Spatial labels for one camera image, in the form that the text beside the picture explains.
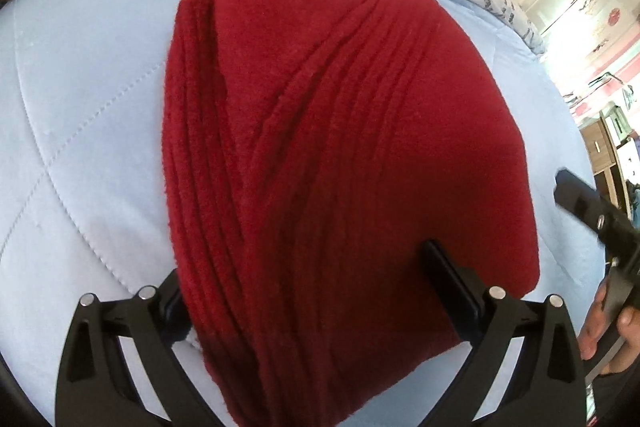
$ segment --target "folded towel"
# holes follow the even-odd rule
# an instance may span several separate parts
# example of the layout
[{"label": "folded towel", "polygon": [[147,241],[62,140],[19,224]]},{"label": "folded towel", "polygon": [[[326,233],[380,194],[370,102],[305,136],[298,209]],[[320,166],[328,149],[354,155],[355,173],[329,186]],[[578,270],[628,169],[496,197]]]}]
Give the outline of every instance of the folded towel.
[{"label": "folded towel", "polygon": [[241,427],[334,426],[459,342],[420,241],[536,285],[522,138],[435,0],[182,0],[164,102],[178,275]]}]

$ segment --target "red towel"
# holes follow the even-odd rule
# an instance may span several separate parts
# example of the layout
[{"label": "red towel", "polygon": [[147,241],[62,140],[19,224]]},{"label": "red towel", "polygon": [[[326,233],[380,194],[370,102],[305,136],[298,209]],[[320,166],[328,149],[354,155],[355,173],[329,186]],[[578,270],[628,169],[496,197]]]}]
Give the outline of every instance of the red towel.
[{"label": "red towel", "polygon": [[439,239],[522,296],[522,138],[435,0],[182,0],[162,157],[178,273],[241,427],[334,426],[457,340]]}]

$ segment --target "bed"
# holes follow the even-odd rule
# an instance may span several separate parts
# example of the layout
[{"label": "bed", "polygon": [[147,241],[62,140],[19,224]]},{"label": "bed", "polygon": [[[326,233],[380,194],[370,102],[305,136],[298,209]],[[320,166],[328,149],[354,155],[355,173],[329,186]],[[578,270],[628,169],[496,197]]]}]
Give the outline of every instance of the bed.
[{"label": "bed", "polygon": [[[79,297],[127,298],[174,267],[160,132],[178,1],[9,0],[0,10],[0,353],[50,423]],[[516,7],[509,23],[474,0],[437,1],[478,48],[524,138],[541,269],[527,298],[562,295],[579,328],[604,275],[604,252],[556,208],[553,189],[561,168],[593,180],[580,133]],[[134,350],[124,347],[145,405],[162,415]],[[207,403],[233,425],[195,336],[174,349]],[[342,425],[418,425],[468,352],[461,345],[423,363]],[[517,352],[514,341],[481,415],[499,403]]]}]

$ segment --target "black plastic bracket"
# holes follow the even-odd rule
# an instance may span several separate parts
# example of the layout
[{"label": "black plastic bracket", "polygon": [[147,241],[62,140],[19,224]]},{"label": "black plastic bracket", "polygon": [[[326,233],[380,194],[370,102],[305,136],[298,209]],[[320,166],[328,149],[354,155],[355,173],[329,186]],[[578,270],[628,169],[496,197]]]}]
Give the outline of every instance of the black plastic bracket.
[{"label": "black plastic bracket", "polygon": [[[473,347],[419,427],[584,427],[582,363],[562,298],[534,303],[498,286],[486,288],[434,241],[421,245],[418,254],[458,335]],[[515,337],[524,337],[524,344],[502,402],[474,420]]]},{"label": "black plastic bracket", "polygon": [[[177,275],[122,301],[82,296],[69,328],[56,388],[56,425],[76,427],[224,427],[204,402],[171,345],[191,328]],[[118,337],[133,339],[171,422],[145,409]]]},{"label": "black plastic bracket", "polygon": [[640,232],[618,208],[567,170],[556,176],[554,198],[558,206],[593,230],[609,254],[618,260],[618,266],[607,277],[604,300],[607,329],[598,341],[595,355],[584,361],[588,384],[625,343],[618,333],[620,312],[628,306],[640,307]]}]

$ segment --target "finger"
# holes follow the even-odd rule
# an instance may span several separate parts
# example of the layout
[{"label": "finger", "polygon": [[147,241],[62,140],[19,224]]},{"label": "finger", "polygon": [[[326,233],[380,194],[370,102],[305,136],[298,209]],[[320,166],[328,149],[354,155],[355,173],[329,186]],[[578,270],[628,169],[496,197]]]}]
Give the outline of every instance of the finger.
[{"label": "finger", "polygon": [[618,317],[618,332],[626,342],[603,369],[603,375],[626,371],[640,355],[640,311],[625,308]]},{"label": "finger", "polygon": [[607,279],[600,283],[582,330],[578,335],[578,347],[580,347],[580,355],[583,360],[589,360],[595,355],[598,348],[598,340],[606,330],[607,317],[602,311],[602,303],[606,295]]}]

